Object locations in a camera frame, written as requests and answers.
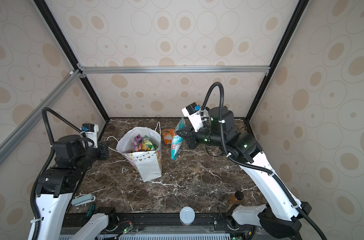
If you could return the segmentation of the teal Fox's candy packet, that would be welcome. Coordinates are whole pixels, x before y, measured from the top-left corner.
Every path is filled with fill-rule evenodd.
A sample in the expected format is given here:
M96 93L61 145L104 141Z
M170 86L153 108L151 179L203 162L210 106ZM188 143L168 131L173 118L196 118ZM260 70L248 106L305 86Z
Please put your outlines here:
M182 128L184 128L186 126L186 122L184 118L181 118L180 121L178 122L174 134L173 134L173 138L171 141L171 151L170 151L170 156L172 160L176 160L177 155L178 155L178 151L184 141L184 139L182 137L180 137L176 132Z

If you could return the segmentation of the purple snack packet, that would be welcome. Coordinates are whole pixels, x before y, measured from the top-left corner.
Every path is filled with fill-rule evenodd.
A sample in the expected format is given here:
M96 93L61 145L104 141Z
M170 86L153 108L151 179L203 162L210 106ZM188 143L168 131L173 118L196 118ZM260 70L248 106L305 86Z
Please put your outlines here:
M138 134L136 137L134 137L133 140L133 148L135 152L141 152L142 151L142 141L143 138L140 134Z

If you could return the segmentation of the orange snack packet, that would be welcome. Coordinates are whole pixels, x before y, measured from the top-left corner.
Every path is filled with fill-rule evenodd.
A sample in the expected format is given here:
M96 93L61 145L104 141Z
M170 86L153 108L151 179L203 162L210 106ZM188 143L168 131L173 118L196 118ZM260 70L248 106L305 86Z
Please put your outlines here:
M161 131L161 136L163 138L163 141L166 145L171 145L172 140L175 135L175 129L163 129Z

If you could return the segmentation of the white paper bag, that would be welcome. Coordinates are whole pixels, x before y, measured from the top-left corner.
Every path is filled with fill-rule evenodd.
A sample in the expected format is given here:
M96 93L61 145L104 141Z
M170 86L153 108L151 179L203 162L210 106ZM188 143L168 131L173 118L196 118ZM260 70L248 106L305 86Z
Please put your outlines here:
M139 172L143 182L148 182L162 176L161 172L161 125L157 123L155 129L146 127L135 127L128 131L120 140L112 136L117 141L116 147L109 150L124 156L129 163ZM148 137L148 140L155 144L150 151L136 152L134 150L134 138L140 135Z

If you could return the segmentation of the green snack packet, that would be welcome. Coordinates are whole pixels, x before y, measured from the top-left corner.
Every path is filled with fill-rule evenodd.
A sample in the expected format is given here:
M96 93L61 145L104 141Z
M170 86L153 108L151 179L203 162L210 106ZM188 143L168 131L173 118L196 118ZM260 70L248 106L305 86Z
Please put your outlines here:
M142 144L141 144L142 152L155 151L155 150L157 150L157 148L158 148L158 146L156 144L152 143L148 136L143 137Z

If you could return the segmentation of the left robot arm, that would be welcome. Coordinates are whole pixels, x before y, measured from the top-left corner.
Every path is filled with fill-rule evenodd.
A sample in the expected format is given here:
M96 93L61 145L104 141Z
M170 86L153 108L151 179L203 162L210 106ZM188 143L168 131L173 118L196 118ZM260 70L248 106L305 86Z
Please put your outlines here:
M47 114L51 113L77 131L54 139ZM77 186L95 161L107 160L109 143L98 141L98 125L83 124L78 128L51 108L42 109L42 119L49 138L50 153L30 194L33 212L30 240L56 240L67 207Z

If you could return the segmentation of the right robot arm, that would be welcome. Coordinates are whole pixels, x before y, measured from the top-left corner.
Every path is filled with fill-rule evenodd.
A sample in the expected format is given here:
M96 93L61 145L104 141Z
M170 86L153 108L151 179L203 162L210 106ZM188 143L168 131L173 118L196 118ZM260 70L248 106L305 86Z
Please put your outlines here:
M309 216L310 204L301 202L286 187L252 135L237 132L234 114L224 105L224 100L222 83L213 83L202 106L192 103L183 109L192 125L177 130L176 134L190 149L198 145L219 147L224 157L251 177L267 200L267 204L257 207L235 206L229 223L262 227L276 239L299 240L300 220L304 219L325 240L326 235Z

